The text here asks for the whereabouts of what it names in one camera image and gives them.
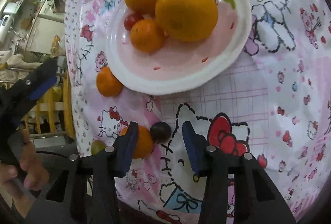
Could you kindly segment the person left hand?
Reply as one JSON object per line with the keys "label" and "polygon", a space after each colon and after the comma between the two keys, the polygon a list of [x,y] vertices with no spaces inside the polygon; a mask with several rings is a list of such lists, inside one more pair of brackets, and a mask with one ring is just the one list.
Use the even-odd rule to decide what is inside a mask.
{"label": "person left hand", "polygon": [[[28,190],[40,190],[49,182],[49,173],[43,167],[34,145],[30,142],[27,130],[22,130],[23,150],[19,160],[20,167],[27,173],[24,180],[24,187]],[[13,179],[18,175],[17,168],[12,165],[1,163],[1,186],[14,196],[14,192],[20,191]]]}

